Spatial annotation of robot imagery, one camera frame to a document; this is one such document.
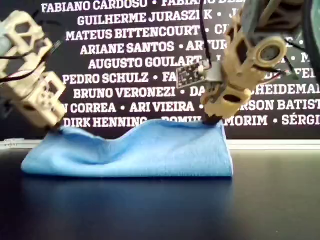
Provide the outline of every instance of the black wall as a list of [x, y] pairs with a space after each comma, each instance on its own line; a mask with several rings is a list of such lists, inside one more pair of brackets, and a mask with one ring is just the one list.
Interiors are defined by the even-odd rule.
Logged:
[[[5, 1], [0, 6], [0, 19], [4, 20], [12, 11], [21, 10], [33, 13], [36, 9], [42, 9], [41, 3], [48, 3], [41, 0], [14, 0]], [[152, 16], [153, 12], [175, 12], [178, 11], [193, 11], [198, 10], [199, 5], [187, 5], [187, 2], [195, 1], [185, 0], [182, 6], [162, 6], [164, 2], [158, 0], [156, 4], [153, 1], [148, 1], [148, 6], [143, 8], [130, 9], [108, 9], [108, 10], [89, 10], [82, 12], [56, 12], [56, 13], [41, 13], [38, 18], [41, 20], [55, 20], [64, 24], [67, 31], [85, 31], [85, 30], [110, 30], [114, 33], [114, 29], [130, 29], [130, 28], [145, 28], [145, 27], [169, 27], [169, 26], [199, 26], [198, 20], [184, 20], [184, 21], [162, 21], [162, 22], [144, 22], [144, 23], [123, 23], [123, 24], [104, 24], [104, 25], [78, 25], [79, 16], [95, 16], [95, 15], [113, 15], [126, 13], [146, 13], [147, 18]], [[234, 9], [242, 6], [241, 0], [216, 0], [208, 1], [204, 6], [205, 10], [212, 10], [212, 19], [205, 20], [205, 26], [209, 29], [208, 39], [213, 40], [213, 48], [218, 46], [218, 49], [212, 49], [213, 60], [217, 61], [218, 56], [223, 55], [221, 43], [223, 43], [224, 36], [221, 34], [221, 25], [226, 25], [231, 22], [230, 14]], [[55, 26], [46, 26], [45, 31], [52, 41], [58, 40], [61, 36], [66, 35], [64, 30]], [[81, 104], [81, 103], [114, 103], [117, 112], [109, 113], [72, 113], [68, 107], [68, 114], [66, 118], [90, 118], [91, 127], [85, 128], [87, 131], [100, 135], [104, 138], [117, 138], [127, 132], [131, 127], [92, 127], [93, 118], [116, 118], [116, 117], [147, 117], [147, 119], [159, 119], [162, 117], [187, 117], [187, 116], [202, 116], [203, 110], [200, 108], [200, 97], [191, 96], [191, 90], [186, 89], [182, 94], [179, 90], [174, 92], [175, 96], [171, 97], [157, 97], [157, 98], [128, 98], [118, 96], [116, 88], [148, 88], [148, 87], [175, 87], [176, 82], [164, 82], [163, 72], [175, 72], [177, 67], [146, 67], [146, 58], [155, 57], [175, 57], [177, 61], [180, 56], [202, 56], [205, 58], [204, 50], [189, 50], [186, 48], [190, 42], [201, 41], [199, 31], [197, 35], [191, 36], [167, 36], [167, 37], [133, 37], [133, 38], [115, 38], [105, 40], [74, 40], [65, 42], [60, 49], [48, 61], [47, 69], [56, 72], [61, 79], [65, 75], [85, 75], [98, 74], [100, 76], [99, 84], [69, 84], [67, 83], [67, 90], [65, 91], [62, 102], [65, 104]], [[127, 53], [127, 44], [146, 43], [146, 42], [173, 42], [174, 51], [167, 52], [146, 52], [146, 53]], [[102, 44], [124, 44], [125, 53], [118, 54], [92, 54], [81, 55], [82, 46], [86, 45], [102, 45]], [[249, 110], [242, 110], [236, 118], [234, 118], [235, 125], [226, 122], [226, 133], [229, 139], [318, 139], [319, 138], [319, 124], [320, 117], [318, 114], [318, 86], [313, 78], [313, 70], [310, 68], [308, 61], [303, 54], [290, 47], [288, 57], [292, 60], [293, 66], [296, 68], [300, 80], [292, 80], [288, 78], [278, 79], [274, 85], [265, 85], [263, 87], [264, 95], [255, 94], [252, 97]], [[94, 59], [113, 59], [113, 58], [141, 58], [143, 66], [140, 68], [110, 68], [110, 69], [89, 69], [91, 60]], [[148, 73], [149, 81], [142, 83], [102, 83], [103, 74], [110, 73]], [[284, 89], [287, 85], [287, 91], [290, 94], [279, 94], [279, 90]], [[311, 94], [308, 92], [310, 85], [313, 85], [315, 92]], [[305, 87], [306, 92], [297, 94], [299, 88]], [[74, 89], [112, 89], [112, 98], [96, 98], [96, 99], [74, 99]], [[294, 100], [301, 100], [300, 109]], [[158, 102], [189, 102], [193, 104], [195, 111], [185, 112], [157, 112], [153, 103]], [[130, 112], [132, 103], [150, 103], [150, 112]], [[251, 125], [243, 125], [245, 121], [251, 120]], [[18, 112], [14, 112], [8, 119], [1, 122], [0, 139], [8, 138], [26, 138], [38, 139], [43, 137], [42, 131], [32, 127]]]

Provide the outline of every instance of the folded towel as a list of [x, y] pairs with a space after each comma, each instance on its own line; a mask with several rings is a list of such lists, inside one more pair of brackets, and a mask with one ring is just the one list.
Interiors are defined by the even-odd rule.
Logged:
[[65, 177], [231, 177], [222, 122], [148, 120], [118, 139], [62, 127], [26, 156], [28, 174]]

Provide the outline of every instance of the towel fold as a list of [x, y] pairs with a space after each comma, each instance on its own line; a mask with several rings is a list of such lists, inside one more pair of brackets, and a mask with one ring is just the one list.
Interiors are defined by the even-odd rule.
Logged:
[[28, 174], [64, 177], [231, 177], [222, 122], [148, 120], [108, 140], [73, 127], [49, 133], [26, 156]]

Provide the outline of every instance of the black wire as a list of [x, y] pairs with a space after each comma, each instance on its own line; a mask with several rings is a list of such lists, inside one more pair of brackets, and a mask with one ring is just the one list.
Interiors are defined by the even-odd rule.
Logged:
[[287, 44], [290, 44], [291, 46], [293, 46], [294, 48], [299, 49], [299, 50], [302, 51], [302, 52], [306, 52], [306, 50], [305, 50], [303, 47], [299, 46], [298, 44], [295, 44], [294, 42], [288, 41], [288, 40], [286, 40], [286, 39], [284, 39], [284, 41], [285, 41]]
[[[44, 24], [48, 24], [48, 25], [55, 25], [58, 27], [62, 27], [62, 24], [59, 23], [58, 21], [40, 21], [38, 23], [38, 25], [43, 26]], [[45, 55], [41, 58], [39, 64], [36, 66], [36, 68], [34, 70], [32, 70], [31, 72], [22, 75], [22, 76], [17, 76], [17, 77], [5, 77], [5, 78], [1, 78], [0, 79], [0, 84], [1, 83], [8, 83], [8, 82], [12, 82], [12, 81], [18, 81], [18, 80], [22, 80], [25, 79], [29, 76], [31, 76], [33, 73], [35, 73], [35, 71], [40, 67], [40, 65], [42, 63], [44, 63], [52, 54], [54, 54], [54, 52], [61, 46], [61, 44], [64, 42], [65, 38], [62, 38], [60, 40], [58, 40], [46, 53]], [[22, 59], [23, 57], [29, 55], [30, 53], [32, 53], [32, 51], [27, 52], [23, 55], [20, 56], [6, 56], [6, 57], [2, 57], [0, 59], [7, 59], [7, 60], [17, 60], [17, 59]]]
[[26, 56], [28, 56], [29, 54], [31, 54], [33, 51], [28, 51], [22, 55], [19, 56], [0, 56], [0, 60], [17, 60], [17, 59], [22, 59]]
[[210, 47], [208, 43], [208, 37], [205, 29], [205, 22], [204, 22], [204, 3], [205, 0], [200, 0], [200, 31], [202, 35], [202, 39], [204, 41], [204, 48], [205, 48], [205, 55], [206, 58], [209, 61], [210, 68], [212, 67], [212, 58], [211, 58], [211, 53], [210, 53]]
[[25, 74], [25, 75], [22, 75], [22, 76], [16, 76], [16, 77], [5, 77], [5, 78], [1, 78], [0, 79], [0, 84], [3, 84], [3, 83], [8, 83], [8, 82], [12, 82], [12, 81], [18, 81], [18, 80], [22, 80], [22, 79], [25, 79], [29, 76], [31, 76], [32, 74], [35, 73], [35, 71], [40, 67], [40, 65], [42, 63], [44, 63], [57, 49], [58, 47], [61, 45], [61, 41], [57, 41], [51, 48], [50, 50], [48, 50], [44, 55], [43, 57], [41, 58], [39, 64], [35, 67], [34, 70], [32, 70], [31, 72]]
[[285, 63], [287, 64], [287, 66], [289, 67], [290, 72], [291, 72], [292, 74], [294, 74], [294, 73], [295, 73], [295, 68], [294, 68], [294, 67], [292, 66], [292, 64], [290, 63], [288, 57], [287, 57], [287, 56], [284, 56], [284, 60], [285, 60]]

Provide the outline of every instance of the wire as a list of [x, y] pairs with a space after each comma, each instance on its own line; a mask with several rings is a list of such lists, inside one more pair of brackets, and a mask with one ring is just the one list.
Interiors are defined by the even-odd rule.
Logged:
[[12, 82], [12, 81], [18, 81], [18, 80], [22, 80], [22, 79], [25, 79], [29, 76], [31, 76], [32, 74], [34, 74], [37, 69], [40, 67], [40, 65], [44, 62], [46, 62], [46, 60], [58, 49], [58, 47], [61, 45], [61, 42], [60, 41], [57, 41], [51, 48], [50, 50], [48, 50], [44, 55], [43, 57], [41, 58], [39, 64], [35, 67], [34, 70], [32, 70], [31, 72], [25, 74], [25, 75], [22, 75], [22, 76], [16, 76], [16, 77], [5, 77], [5, 78], [1, 78], [0, 79], [0, 84], [2, 83], [8, 83], [8, 82]]
[[284, 41], [285, 41], [287, 44], [293, 46], [295, 49], [299, 49], [299, 50], [302, 51], [302, 52], [306, 52], [306, 50], [305, 50], [303, 47], [299, 46], [298, 44], [295, 44], [294, 42], [288, 41], [288, 40], [286, 40], [285, 38], [284, 38]]
[[23, 59], [24, 57], [28, 56], [31, 54], [33, 51], [28, 51], [22, 55], [19, 56], [0, 56], [0, 60], [18, 60], [18, 59]]
[[[48, 25], [55, 25], [58, 27], [63, 27], [63, 25], [61, 23], [59, 23], [58, 21], [39, 21], [38, 25], [43, 26], [44, 24], [48, 24]], [[61, 44], [65, 41], [65, 38], [62, 38], [60, 40], [58, 40], [57, 42], [55, 42], [55, 44], [43, 55], [43, 57], [41, 58], [39, 64], [35, 67], [34, 70], [32, 70], [31, 72], [22, 75], [22, 76], [17, 76], [17, 77], [5, 77], [5, 78], [0, 78], [0, 84], [1, 83], [8, 83], [8, 82], [12, 82], [12, 81], [18, 81], [18, 80], [22, 80], [25, 79], [29, 76], [31, 76], [32, 74], [34, 74], [37, 69], [40, 67], [40, 65], [42, 63], [45, 63], [46, 60], [51, 57], [52, 54], [54, 54], [54, 52], [61, 46]], [[32, 53], [32, 51], [27, 52], [23, 55], [20, 56], [6, 56], [6, 57], [1, 57], [0, 59], [7, 59], [7, 60], [17, 60], [17, 59], [22, 59], [23, 57], [29, 55], [30, 53]]]
[[200, 0], [200, 31], [201, 31], [202, 39], [204, 41], [205, 55], [209, 61], [210, 68], [211, 68], [212, 67], [212, 57], [211, 57], [210, 47], [209, 47], [209, 43], [208, 43], [208, 36], [206, 33], [206, 29], [205, 29], [204, 3], [205, 3], [205, 0]]
[[279, 76], [281, 76], [283, 73], [282, 72], [278, 72], [276, 75], [274, 75], [271, 79], [269, 79], [268, 81], [261, 81], [258, 85], [266, 85], [266, 84], [270, 84], [273, 83], [274, 81], [277, 80], [277, 78]]

